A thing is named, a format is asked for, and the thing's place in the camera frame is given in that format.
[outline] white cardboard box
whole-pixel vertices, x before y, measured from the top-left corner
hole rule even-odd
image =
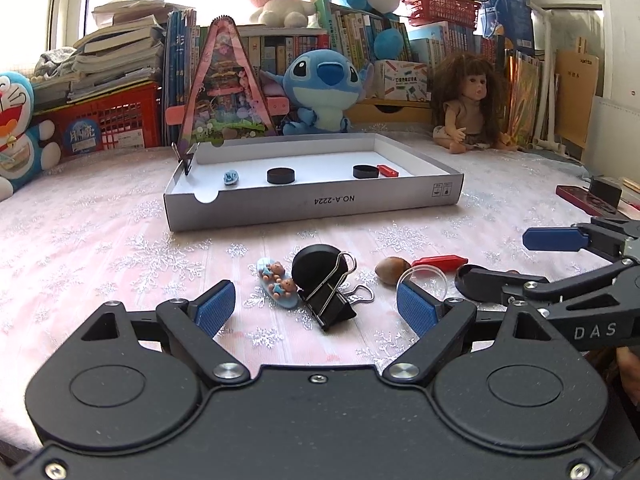
[[[385,164],[396,178],[359,180],[356,164]],[[286,167],[296,181],[269,184]],[[223,175],[236,170],[238,184]],[[323,134],[200,144],[188,175],[179,165],[164,191],[172,232],[411,209],[458,202],[463,174],[379,134]]]

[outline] bed sheet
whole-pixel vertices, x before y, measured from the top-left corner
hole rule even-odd
[[[451,156],[417,134],[387,135],[465,173],[455,206],[172,235],[162,192],[176,167],[169,149],[102,152],[54,168],[0,204],[0,439],[40,447],[23,405],[31,376],[103,301],[149,310],[168,298],[195,298],[222,279],[235,283],[236,311],[216,336],[256,374],[260,364],[375,364],[385,367],[415,340],[398,316],[393,288],[376,279],[385,256],[411,261],[458,254],[480,266],[552,280],[595,267],[589,253],[530,253],[530,226],[569,225],[588,216],[558,198],[580,181],[543,158],[489,150]],[[376,301],[324,334],[302,308],[274,306],[256,261],[290,265],[310,244],[350,251],[350,286]],[[449,276],[450,293],[456,291]]]

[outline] red plastic basket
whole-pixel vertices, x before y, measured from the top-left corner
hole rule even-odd
[[[161,145],[161,89],[146,83],[87,101],[35,114],[33,123],[51,120],[63,156],[114,148]]]
[[[414,27],[435,22],[451,22],[476,28],[479,2],[474,0],[402,0],[409,9],[409,24]]]

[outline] blue gripper pad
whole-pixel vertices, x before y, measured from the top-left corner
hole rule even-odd
[[[427,300],[427,297],[432,297],[426,292],[419,294],[412,287],[417,287],[417,285],[411,282],[400,284],[396,292],[396,304],[398,305],[398,314],[418,337],[422,337],[437,325],[438,314],[436,307]]]
[[[529,251],[577,252],[589,246],[589,236],[576,227],[531,227],[522,235]]]
[[[236,308],[236,288],[228,282],[212,298],[200,305],[195,323],[210,336],[215,336]]]

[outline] white wall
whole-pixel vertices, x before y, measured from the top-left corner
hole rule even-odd
[[[610,98],[640,108],[640,0],[609,0],[613,37]]]

